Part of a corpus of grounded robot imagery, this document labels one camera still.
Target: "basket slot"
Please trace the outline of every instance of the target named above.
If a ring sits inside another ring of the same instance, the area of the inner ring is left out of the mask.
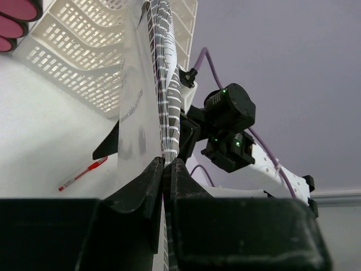
[[[120,69],[107,68],[100,73],[82,71],[66,64],[54,52],[34,39],[28,39],[22,46],[21,52],[28,52],[28,54],[20,54],[18,57],[37,73],[45,76],[101,115],[113,117],[118,114]]]
[[[101,47],[124,41],[124,28],[122,25],[102,27],[93,22],[72,1],[63,3],[56,1],[49,12],[67,26],[84,43]]]
[[[122,24],[125,21],[126,8],[111,10],[100,0],[72,0],[93,22],[103,27]]]
[[[169,3],[172,12],[178,15],[187,30],[191,32],[193,29],[195,17],[191,9],[187,6],[186,2],[184,0],[171,0]]]
[[[190,41],[192,38],[191,32],[187,29],[185,24],[182,22],[182,20],[179,18],[179,16],[176,13],[172,13],[173,15],[173,24],[174,24],[174,34],[176,36],[176,40],[178,41],[180,47],[185,52],[188,52],[190,48]]]
[[[111,10],[120,10],[126,7],[126,1],[124,0],[102,0],[102,3]]]
[[[193,14],[193,17],[196,17],[197,14],[197,5],[198,5],[198,1],[197,0],[182,0],[185,2],[185,4],[187,5],[187,7],[190,9],[190,11]]]
[[[51,14],[46,14],[33,35],[79,69],[97,69],[122,62],[122,44],[92,47],[79,40]]]

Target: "white table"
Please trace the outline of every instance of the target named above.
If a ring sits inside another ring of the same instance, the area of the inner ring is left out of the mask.
[[[0,55],[0,197],[99,197],[117,190],[117,157],[58,191],[91,163],[107,120],[17,60]],[[191,170],[197,161],[187,163]],[[207,184],[201,170],[193,175]]]

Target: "purple cable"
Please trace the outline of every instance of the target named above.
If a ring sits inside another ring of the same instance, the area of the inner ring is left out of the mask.
[[[202,62],[203,62],[203,59],[204,59],[204,56],[207,57],[207,60],[208,60],[208,63],[209,63],[209,66],[210,66],[210,70],[212,71],[212,74],[213,74],[213,77],[215,79],[215,82],[217,83],[217,86],[220,88],[220,89],[223,89],[222,87],[222,84],[217,76],[217,73],[215,72],[215,68],[214,68],[214,65],[213,65],[213,61],[212,61],[212,58],[210,57],[210,54],[209,54],[209,51],[208,51],[208,48],[207,47],[204,47],[202,50],[201,50],[201,53],[199,54],[198,56],[198,59],[196,61],[196,64],[194,65],[193,69],[197,70],[201,67],[202,65]]]
[[[195,171],[197,168],[203,169],[204,173],[207,175],[207,178],[208,178],[208,180],[209,180],[209,182],[210,182],[210,185],[213,186],[213,187],[215,187],[215,186],[214,186],[214,182],[212,181],[212,178],[210,177],[208,171],[207,171],[207,170],[205,169],[205,167],[203,167],[202,165],[196,165],[196,166],[194,167],[194,169],[192,170],[192,172],[191,172],[190,175],[192,176],[193,173],[194,173],[194,171]]]
[[[215,79],[215,82],[217,83],[218,87],[220,89],[223,89],[222,87],[222,84],[221,82],[219,81],[218,79],[218,76],[217,76],[217,73],[215,71],[215,68],[214,68],[214,65],[213,65],[213,62],[212,62],[212,59],[210,57],[210,54],[209,54],[209,51],[208,51],[208,48],[204,47],[196,61],[196,64],[194,65],[194,69],[198,71],[198,69],[200,68],[200,66],[202,65],[202,62],[203,62],[203,59],[204,59],[204,56],[207,57],[207,60],[209,62],[209,65],[210,65],[210,69],[212,70],[212,74],[213,74],[213,77]],[[291,196],[296,199],[297,196],[296,196],[296,193],[293,191],[293,188],[292,188],[292,185],[291,185],[291,182],[289,181],[289,179],[287,178],[286,174],[284,173],[282,167],[280,167],[280,164],[277,162],[276,160],[276,157],[273,155],[273,153],[271,152],[270,148],[268,148],[267,144],[265,144],[265,142],[262,140],[262,138],[253,130],[253,128],[249,128],[249,131],[253,134],[253,136],[256,138],[256,140],[259,142],[259,144],[262,146],[262,148],[264,149],[264,151],[266,152],[266,154],[269,156],[269,158],[271,159],[273,165],[275,166],[275,168],[279,167],[279,170],[280,170],[280,175],[282,176],[284,182],[286,183],[287,185],[287,188],[291,194]],[[211,178],[210,178],[210,175],[208,174],[207,170],[202,166],[202,165],[197,165],[194,167],[192,173],[194,172],[194,170],[197,168],[197,167],[201,167],[204,172],[206,173],[209,181],[212,183],[212,186],[214,186],[213,182],[211,181]]]

